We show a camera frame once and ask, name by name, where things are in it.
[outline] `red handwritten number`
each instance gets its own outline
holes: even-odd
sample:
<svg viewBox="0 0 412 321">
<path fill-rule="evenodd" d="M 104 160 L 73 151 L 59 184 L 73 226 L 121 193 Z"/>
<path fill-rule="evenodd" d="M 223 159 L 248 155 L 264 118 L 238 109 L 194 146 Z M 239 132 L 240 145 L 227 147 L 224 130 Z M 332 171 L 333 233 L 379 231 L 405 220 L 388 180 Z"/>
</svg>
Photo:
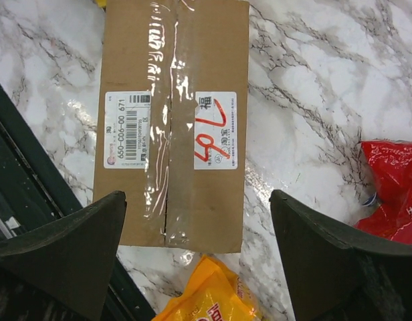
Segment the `red handwritten number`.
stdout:
<svg viewBox="0 0 412 321">
<path fill-rule="evenodd" d="M 203 142 L 201 139 L 205 138 L 209 140 L 209 143 L 205 143 Z M 205 156 L 203 156 L 202 154 L 199 154 L 198 152 L 194 152 L 194 155 L 199 157 L 203 162 L 207 163 L 207 160 L 209 159 L 209 149 L 212 148 L 214 150 L 216 150 L 219 154 L 223 155 L 226 159 L 230 158 L 230 155 L 227 154 L 226 152 L 224 152 L 222 149 L 218 148 L 215 146 L 215 141 L 213 140 L 212 137 L 210 137 L 207 134 L 198 134 L 197 138 L 195 139 L 195 141 L 202 147 L 205 148 Z"/>
<path fill-rule="evenodd" d="M 218 100 L 214 99 L 213 100 L 215 105 L 218 107 L 219 113 L 221 114 L 222 117 L 222 123 L 219 122 L 213 122 L 208 119 L 203 119 L 203 118 L 196 118 L 196 122 L 203 122 L 208 125 L 212 126 L 218 126 L 218 127 L 224 127 L 227 124 L 227 117 L 225 115 L 224 109 L 222 108 L 221 104 L 218 102 Z M 209 160 L 209 149 L 216 150 L 219 154 L 223 155 L 226 159 L 230 158 L 230 155 L 220 149 L 219 147 L 215 146 L 215 141 L 213 137 L 209 136 L 208 134 L 198 134 L 195 141 L 202 147 L 205 148 L 205 155 L 203 156 L 202 154 L 199 154 L 198 152 L 194 152 L 194 155 L 201 159 L 203 162 L 207 163 Z"/>
</svg>

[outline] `barcode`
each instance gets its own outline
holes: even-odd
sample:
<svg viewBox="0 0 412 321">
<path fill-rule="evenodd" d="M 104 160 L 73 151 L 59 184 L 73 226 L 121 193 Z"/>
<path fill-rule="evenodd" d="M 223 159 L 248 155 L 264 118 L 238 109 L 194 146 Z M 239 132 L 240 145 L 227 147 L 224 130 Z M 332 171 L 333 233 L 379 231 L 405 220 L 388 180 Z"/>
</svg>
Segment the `barcode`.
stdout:
<svg viewBox="0 0 412 321">
<path fill-rule="evenodd" d="M 150 95 L 130 95 L 128 99 L 131 103 L 149 104 L 151 102 Z"/>
<path fill-rule="evenodd" d="M 138 151 L 138 112 L 126 111 L 126 161 L 135 161 Z"/>
</svg>

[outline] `cardboard box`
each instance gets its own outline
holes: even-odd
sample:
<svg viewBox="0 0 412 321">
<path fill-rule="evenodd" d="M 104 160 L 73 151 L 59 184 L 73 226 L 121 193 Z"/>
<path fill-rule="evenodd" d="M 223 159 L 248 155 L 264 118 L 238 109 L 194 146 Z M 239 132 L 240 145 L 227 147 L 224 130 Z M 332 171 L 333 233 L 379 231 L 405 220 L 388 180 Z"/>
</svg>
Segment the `cardboard box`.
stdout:
<svg viewBox="0 0 412 321">
<path fill-rule="evenodd" d="M 110 0 L 94 199 L 127 196 L 122 245 L 239 252 L 249 4 Z"/>
</svg>

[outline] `chinese character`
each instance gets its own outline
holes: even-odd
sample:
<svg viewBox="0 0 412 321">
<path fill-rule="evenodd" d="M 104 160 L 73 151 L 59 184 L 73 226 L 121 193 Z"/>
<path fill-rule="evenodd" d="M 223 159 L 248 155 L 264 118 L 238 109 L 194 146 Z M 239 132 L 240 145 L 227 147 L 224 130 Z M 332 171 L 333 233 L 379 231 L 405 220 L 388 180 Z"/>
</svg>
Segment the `chinese character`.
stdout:
<svg viewBox="0 0 412 321">
<path fill-rule="evenodd" d="M 200 108 L 201 109 L 208 109 L 212 105 L 212 97 L 200 97 Z"/>
</svg>

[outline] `marble countertop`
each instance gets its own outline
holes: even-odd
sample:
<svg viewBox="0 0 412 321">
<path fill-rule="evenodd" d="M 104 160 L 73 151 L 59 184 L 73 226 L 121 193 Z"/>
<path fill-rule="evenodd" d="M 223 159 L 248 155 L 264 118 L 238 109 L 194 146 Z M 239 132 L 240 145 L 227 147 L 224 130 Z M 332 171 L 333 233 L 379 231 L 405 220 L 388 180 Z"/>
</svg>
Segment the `marble countertop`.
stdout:
<svg viewBox="0 0 412 321">
<path fill-rule="evenodd" d="M 294 320 L 268 197 L 283 189 L 349 224 L 369 214 L 359 141 L 412 140 L 412 0 L 250 3 L 244 242 L 218 257 L 276 320 Z M 91 0 L 0 0 L 0 83 L 83 205 L 104 18 Z M 137 247 L 118 256 L 157 312 L 199 259 Z"/>
</svg>

